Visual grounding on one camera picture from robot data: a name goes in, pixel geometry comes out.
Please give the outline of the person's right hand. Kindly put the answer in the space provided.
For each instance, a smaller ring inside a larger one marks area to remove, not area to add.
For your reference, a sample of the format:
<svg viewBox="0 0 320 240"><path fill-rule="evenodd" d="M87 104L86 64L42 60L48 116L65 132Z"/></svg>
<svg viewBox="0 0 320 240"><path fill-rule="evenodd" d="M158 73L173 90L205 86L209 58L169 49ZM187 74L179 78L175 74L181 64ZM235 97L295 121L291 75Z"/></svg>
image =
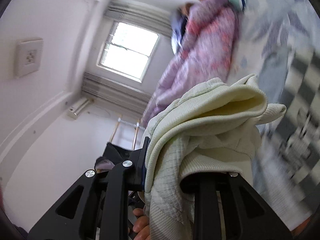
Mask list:
<svg viewBox="0 0 320 240"><path fill-rule="evenodd" d="M133 214L137 217L133 225L133 232L136 234L134 240L150 240L149 217L140 208L135 208Z"/></svg>

